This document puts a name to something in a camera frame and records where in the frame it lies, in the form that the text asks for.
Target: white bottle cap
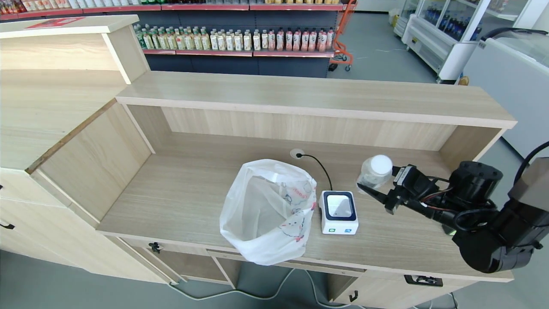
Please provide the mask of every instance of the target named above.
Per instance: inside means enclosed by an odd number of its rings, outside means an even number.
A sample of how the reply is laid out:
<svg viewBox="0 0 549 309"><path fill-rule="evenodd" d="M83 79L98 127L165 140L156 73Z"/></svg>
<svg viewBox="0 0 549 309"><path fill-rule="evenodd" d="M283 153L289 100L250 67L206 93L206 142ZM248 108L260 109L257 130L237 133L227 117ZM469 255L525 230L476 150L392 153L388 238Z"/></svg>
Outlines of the white bottle cap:
<svg viewBox="0 0 549 309"><path fill-rule="evenodd" d="M392 171L393 162L388 156L378 154L377 156L372 157L370 167L375 173L379 175L386 175Z"/></svg>

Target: gray floor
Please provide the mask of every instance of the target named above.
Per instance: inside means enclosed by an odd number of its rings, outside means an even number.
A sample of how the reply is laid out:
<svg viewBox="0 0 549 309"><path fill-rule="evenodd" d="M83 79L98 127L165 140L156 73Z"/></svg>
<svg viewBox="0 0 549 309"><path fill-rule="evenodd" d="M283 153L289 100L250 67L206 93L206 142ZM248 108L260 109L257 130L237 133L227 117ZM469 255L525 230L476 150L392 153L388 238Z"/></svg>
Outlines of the gray floor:
<svg viewBox="0 0 549 309"><path fill-rule="evenodd" d="M435 76L412 52L393 36L387 15L355 14L343 38L355 55L350 72L343 66L330 72L330 78L386 81L434 82ZM498 205L506 200L519 158L503 141L497 142L482 162L500 169L505 177L492 198ZM537 252L530 264L514 271L516 280L508 284L477 283L456 292L461 309L542 308L549 275L549 250ZM247 263L238 288L258 296L270 296L287 273L279 267ZM326 302L325 275L313 273L317 292ZM181 288L195 296L206 296L229 288L224 285L189 282ZM420 305L428 308L429 304ZM449 296L434 301L434 308L452 308ZM9 252L0 252L0 308L9 309L97 309L97 308L321 308L316 305L309 279L303 271L294 272L271 301L241 295L223 296L202 302L185 298L166 285L137 282L87 273L81 269L39 261Z"/></svg>

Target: chest freezer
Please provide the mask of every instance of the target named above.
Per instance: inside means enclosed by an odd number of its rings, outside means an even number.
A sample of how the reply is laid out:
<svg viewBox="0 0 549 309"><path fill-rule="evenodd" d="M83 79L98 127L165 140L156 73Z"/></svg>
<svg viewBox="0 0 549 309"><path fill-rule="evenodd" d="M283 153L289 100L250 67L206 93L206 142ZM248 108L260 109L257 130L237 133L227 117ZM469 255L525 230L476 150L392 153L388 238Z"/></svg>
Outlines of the chest freezer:
<svg viewBox="0 0 549 309"><path fill-rule="evenodd" d="M462 73L518 121L503 138L522 156L549 140L549 36L541 30L496 29L484 36ZM537 156L549 156L549 149Z"/></svg>

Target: wooden checkout counter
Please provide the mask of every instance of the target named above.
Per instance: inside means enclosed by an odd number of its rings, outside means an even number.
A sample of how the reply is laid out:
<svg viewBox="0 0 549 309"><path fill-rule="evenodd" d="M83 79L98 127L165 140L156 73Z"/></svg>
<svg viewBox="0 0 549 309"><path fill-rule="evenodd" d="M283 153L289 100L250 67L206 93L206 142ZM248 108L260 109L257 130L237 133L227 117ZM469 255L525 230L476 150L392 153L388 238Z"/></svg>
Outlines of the wooden checkout counter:
<svg viewBox="0 0 549 309"><path fill-rule="evenodd" d="M0 228L0 249L115 277L236 287L244 258L219 215L243 163L297 165L318 192L328 187L322 169L291 149L318 157L337 190L356 191L363 160L380 153L447 178L516 123L476 87L150 71L137 21L0 24L0 220L14 227ZM317 211L305 254L279 264L328 273L330 300L409 308L513 280L467 266L440 224L355 199L355 236L323 235ZM405 274L443 286L410 285Z"/></svg>

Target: robotic arm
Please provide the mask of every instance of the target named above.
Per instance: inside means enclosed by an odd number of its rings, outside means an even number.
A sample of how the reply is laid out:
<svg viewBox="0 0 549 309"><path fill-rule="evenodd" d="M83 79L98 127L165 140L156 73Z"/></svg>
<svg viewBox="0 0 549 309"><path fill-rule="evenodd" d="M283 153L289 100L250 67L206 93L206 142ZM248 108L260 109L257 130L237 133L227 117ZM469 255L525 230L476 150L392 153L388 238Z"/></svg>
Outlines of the robotic arm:
<svg viewBox="0 0 549 309"><path fill-rule="evenodd" d="M411 164L393 167L395 188L388 194L357 185L390 214L403 205L455 229L452 240L472 268L483 273L506 271L528 264L549 233L549 158L537 158L520 175L536 150L519 169L509 201L500 211L490 195L503 174L479 162L461 162L449 180L425 176ZM448 187L440 190L438 181L448 182Z"/></svg>

